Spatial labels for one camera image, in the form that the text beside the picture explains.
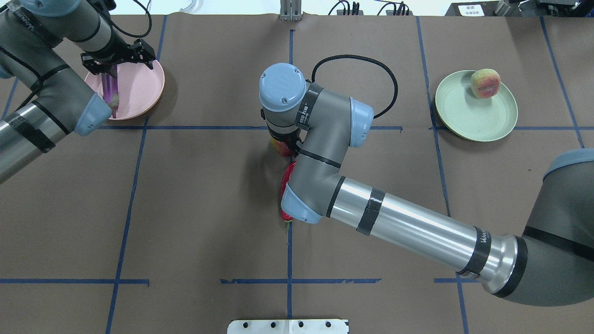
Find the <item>white bracket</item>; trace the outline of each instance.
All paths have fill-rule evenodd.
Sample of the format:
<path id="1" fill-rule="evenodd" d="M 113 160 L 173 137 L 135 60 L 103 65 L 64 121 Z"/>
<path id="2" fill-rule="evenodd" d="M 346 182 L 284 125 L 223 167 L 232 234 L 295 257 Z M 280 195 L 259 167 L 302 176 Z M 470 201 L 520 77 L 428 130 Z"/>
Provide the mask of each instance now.
<path id="1" fill-rule="evenodd" d="M 301 21 L 301 0 L 280 0 L 281 21 Z"/>
<path id="2" fill-rule="evenodd" d="M 310 320 L 235 320 L 227 334 L 349 334 L 349 321 L 340 319 Z"/>

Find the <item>green plate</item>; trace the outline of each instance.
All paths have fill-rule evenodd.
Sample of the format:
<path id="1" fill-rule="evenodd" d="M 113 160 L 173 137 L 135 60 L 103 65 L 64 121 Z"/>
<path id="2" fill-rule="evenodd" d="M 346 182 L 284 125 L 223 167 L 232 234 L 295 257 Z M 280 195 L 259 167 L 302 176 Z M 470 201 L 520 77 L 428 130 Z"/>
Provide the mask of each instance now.
<path id="1" fill-rule="evenodd" d="M 507 136 L 516 126 L 518 105 L 502 83 L 499 92 L 488 99 L 478 99 L 470 89 L 465 70 L 448 75 L 437 87 L 437 114 L 458 136 L 474 141 L 494 141 Z"/>

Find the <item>white label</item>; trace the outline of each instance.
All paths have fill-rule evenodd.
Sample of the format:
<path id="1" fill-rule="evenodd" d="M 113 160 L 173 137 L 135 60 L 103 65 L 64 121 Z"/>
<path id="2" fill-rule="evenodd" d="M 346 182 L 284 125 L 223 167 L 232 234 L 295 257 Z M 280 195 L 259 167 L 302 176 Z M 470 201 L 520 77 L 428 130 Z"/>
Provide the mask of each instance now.
<path id="1" fill-rule="evenodd" d="M 481 5 L 459 5 L 458 9 L 462 16 L 485 16 Z"/>

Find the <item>blue joint cap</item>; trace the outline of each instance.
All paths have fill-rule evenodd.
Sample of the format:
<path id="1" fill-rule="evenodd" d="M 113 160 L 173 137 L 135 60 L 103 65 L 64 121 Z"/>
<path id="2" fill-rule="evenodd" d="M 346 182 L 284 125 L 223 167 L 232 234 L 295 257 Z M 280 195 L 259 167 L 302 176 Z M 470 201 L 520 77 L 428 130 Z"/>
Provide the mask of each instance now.
<path id="1" fill-rule="evenodd" d="M 553 162 L 551 163 L 551 167 L 545 173 L 545 176 L 542 177 L 542 179 L 546 178 L 546 176 L 549 175 L 549 173 L 556 169 L 569 165 L 574 165 L 575 163 L 589 161 L 594 161 L 594 149 L 577 149 L 564 152 L 560 154 L 558 157 L 556 157 L 555 160 L 553 160 Z"/>
<path id="2" fill-rule="evenodd" d="M 303 203 L 301 198 L 293 192 L 289 184 L 285 188 L 280 207 L 287 215 L 306 223 L 317 224 L 322 219 L 321 215 L 318 215 L 307 204 Z"/>
<path id="3" fill-rule="evenodd" d="M 95 93 L 78 119 L 74 132 L 84 137 L 105 123 L 110 116 L 111 108 L 99 97 L 99 94 Z"/>
<path id="4" fill-rule="evenodd" d="M 373 108 L 350 98 L 350 147 L 360 147 L 373 122 Z"/>
<path id="5" fill-rule="evenodd" d="M 306 90 L 303 73 L 291 64 L 274 64 L 260 76 L 260 103 L 272 112 L 288 111 L 298 106 Z"/>
<path id="6" fill-rule="evenodd" d="M 21 0 L 21 4 L 35 15 L 60 17 L 72 13 L 81 0 Z"/>
<path id="7" fill-rule="evenodd" d="M 14 75 L 10 73 L 4 66 L 0 65 L 0 79 L 9 79 Z"/>

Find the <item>gray robot arm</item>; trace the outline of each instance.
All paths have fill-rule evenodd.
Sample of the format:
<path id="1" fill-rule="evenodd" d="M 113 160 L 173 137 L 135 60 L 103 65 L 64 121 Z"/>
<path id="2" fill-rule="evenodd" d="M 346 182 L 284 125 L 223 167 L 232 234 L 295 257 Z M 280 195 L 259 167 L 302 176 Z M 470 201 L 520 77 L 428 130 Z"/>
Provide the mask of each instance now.
<path id="1" fill-rule="evenodd" d="M 154 60 L 146 44 L 148 54 L 135 54 L 86 0 L 12 0 L 7 7 L 0 13 L 0 78 L 16 76 L 37 99 L 0 121 L 0 184 L 69 133 L 86 136 L 111 115 L 52 50 L 63 38 L 86 52 L 83 61 L 95 73 Z"/>
<path id="2" fill-rule="evenodd" d="M 517 303 L 567 305 L 594 297 L 594 150 L 560 156 L 524 235 L 497 236 L 339 174 L 347 148 L 365 140 L 371 107 L 308 84 L 289 64 L 264 71 L 260 100 L 275 137 L 308 131 L 281 203 L 287 214 L 309 223 L 337 219 Z"/>

